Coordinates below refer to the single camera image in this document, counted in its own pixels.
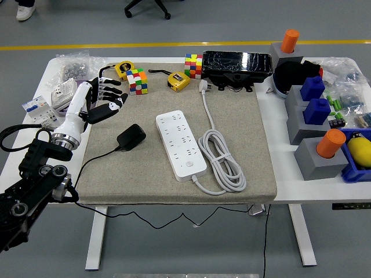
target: white robotic hand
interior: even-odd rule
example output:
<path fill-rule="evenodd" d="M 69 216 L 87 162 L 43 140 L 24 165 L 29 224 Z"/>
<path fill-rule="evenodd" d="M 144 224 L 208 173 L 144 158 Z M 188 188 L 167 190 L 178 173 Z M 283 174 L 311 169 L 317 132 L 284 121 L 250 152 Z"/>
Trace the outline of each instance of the white robotic hand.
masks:
<path fill-rule="evenodd" d="M 125 103 L 128 94 L 122 94 L 120 90 L 105 84 L 120 85 L 121 82 L 110 78 L 96 77 L 79 85 L 68 107 L 64 123 L 52 135 L 54 144 L 69 150 L 77 149 L 81 143 L 81 134 L 85 131 L 88 123 L 93 125 L 118 112 Z M 110 102 L 90 109 L 98 99 Z"/>

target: gray block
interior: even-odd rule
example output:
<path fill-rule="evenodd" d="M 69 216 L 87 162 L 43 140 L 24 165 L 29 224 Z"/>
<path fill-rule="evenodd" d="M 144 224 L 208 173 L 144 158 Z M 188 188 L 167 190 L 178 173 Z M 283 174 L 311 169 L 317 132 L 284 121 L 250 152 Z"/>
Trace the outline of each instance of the gray block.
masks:
<path fill-rule="evenodd" d="M 306 107 L 309 104 L 309 101 L 303 101 L 303 98 L 301 97 L 301 93 L 300 93 L 301 87 L 302 85 L 291 86 L 288 96 L 285 99 L 285 107 L 286 107 L 286 112 L 288 113 L 288 117 L 290 117 L 290 114 L 293 111 L 295 111 L 295 106 Z"/>
<path fill-rule="evenodd" d="M 303 112 L 306 107 L 295 106 L 286 122 L 291 145 L 299 145 L 304 138 L 322 137 L 330 129 L 326 120 L 322 125 L 307 125 Z"/>
<path fill-rule="evenodd" d="M 271 47 L 269 49 L 269 54 L 272 56 L 273 71 L 276 69 L 276 67 L 283 64 L 284 62 L 292 61 L 301 63 L 304 57 L 299 46 L 295 46 L 295 50 L 293 53 L 284 53 L 281 50 L 281 44 L 282 42 L 273 42 L 271 43 Z"/>
<path fill-rule="evenodd" d="M 322 138 L 303 139 L 294 153 L 305 181 L 333 178 L 348 165 L 348 160 L 341 149 L 332 158 L 323 158 L 317 154 L 316 147 Z"/>

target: orange cylinder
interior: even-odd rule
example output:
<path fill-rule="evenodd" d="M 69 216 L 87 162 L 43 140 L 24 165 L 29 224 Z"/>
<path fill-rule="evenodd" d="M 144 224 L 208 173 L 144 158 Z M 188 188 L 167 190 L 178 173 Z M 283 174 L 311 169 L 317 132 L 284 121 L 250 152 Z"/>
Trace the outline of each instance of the orange cylinder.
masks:
<path fill-rule="evenodd" d="M 282 52 L 293 53 L 296 46 L 296 42 L 299 39 L 299 35 L 300 33 L 298 30 L 288 29 L 281 44 Z"/>
<path fill-rule="evenodd" d="M 346 139 L 345 134 L 339 129 L 330 129 L 318 143 L 316 151 L 323 158 L 332 158 Z"/>

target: robotic arm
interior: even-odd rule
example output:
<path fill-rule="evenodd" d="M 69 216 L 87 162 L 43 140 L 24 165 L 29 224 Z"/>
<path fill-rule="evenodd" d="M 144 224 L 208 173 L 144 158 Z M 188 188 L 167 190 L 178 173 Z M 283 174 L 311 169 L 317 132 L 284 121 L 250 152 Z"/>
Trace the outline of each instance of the robotic arm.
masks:
<path fill-rule="evenodd" d="M 67 168 L 50 166 L 46 162 L 49 158 L 71 160 L 72 150 L 80 145 L 81 133 L 87 124 L 101 122 L 115 115 L 123 106 L 128 95 L 107 86 L 108 83 L 121 84 L 101 77 L 101 73 L 99 78 L 82 83 L 68 107 L 64 123 L 53 134 L 49 130 L 39 130 L 32 143 L 24 147 L 28 151 L 19 165 L 21 180 L 0 194 L 0 253 L 28 241 L 33 223 L 49 202 L 78 201 Z M 98 99 L 110 102 L 90 109 Z M 24 149 L 8 149 L 2 142 L 8 135 L 28 127 L 41 125 L 8 127 L 0 133 L 0 147 L 8 152 Z M 49 133 L 48 142 L 38 139 L 42 131 Z M 67 191 L 72 197 L 65 197 Z"/>

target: rubik's cube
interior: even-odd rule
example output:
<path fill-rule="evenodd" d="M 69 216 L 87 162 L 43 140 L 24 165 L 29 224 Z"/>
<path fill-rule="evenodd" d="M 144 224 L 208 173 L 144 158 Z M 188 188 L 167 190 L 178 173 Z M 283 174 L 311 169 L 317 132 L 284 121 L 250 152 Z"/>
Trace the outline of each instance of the rubik's cube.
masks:
<path fill-rule="evenodd" d="M 190 78 L 201 79 L 202 54 L 186 54 L 184 73 Z"/>
<path fill-rule="evenodd" d="M 128 77 L 131 96 L 136 94 L 148 94 L 147 76 L 142 68 L 127 71 L 126 76 Z"/>

